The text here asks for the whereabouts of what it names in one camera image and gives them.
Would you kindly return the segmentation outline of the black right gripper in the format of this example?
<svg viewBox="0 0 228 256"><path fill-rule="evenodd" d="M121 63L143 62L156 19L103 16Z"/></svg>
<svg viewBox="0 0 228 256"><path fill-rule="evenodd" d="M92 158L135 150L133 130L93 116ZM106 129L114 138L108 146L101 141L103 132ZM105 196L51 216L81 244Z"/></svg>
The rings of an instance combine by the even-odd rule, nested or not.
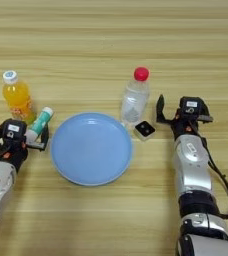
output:
<svg viewBox="0 0 228 256"><path fill-rule="evenodd" d="M174 139L182 135L199 135L199 122L211 123L213 118L210 116L209 109L201 99L201 114L183 114L178 112L173 119L167 119L163 114L164 96L161 94L156 103L156 118L158 123L166 124L171 127Z"/></svg>

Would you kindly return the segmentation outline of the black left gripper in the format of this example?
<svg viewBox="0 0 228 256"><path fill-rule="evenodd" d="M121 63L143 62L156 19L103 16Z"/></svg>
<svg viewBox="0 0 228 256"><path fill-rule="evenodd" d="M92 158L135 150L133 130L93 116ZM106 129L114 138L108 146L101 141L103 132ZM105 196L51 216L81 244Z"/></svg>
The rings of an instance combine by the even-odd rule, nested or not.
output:
<svg viewBox="0 0 228 256"><path fill-rule="evenodd" d="M0 125L0 140L3 138L4 124ZM36 149L44 151L49 140L48 124L44 127L41 134L41 142L27 142L24 141L6 141L0 143L0 161L9 163L19 170L23 162L27 159L28 150Z"/></svg>

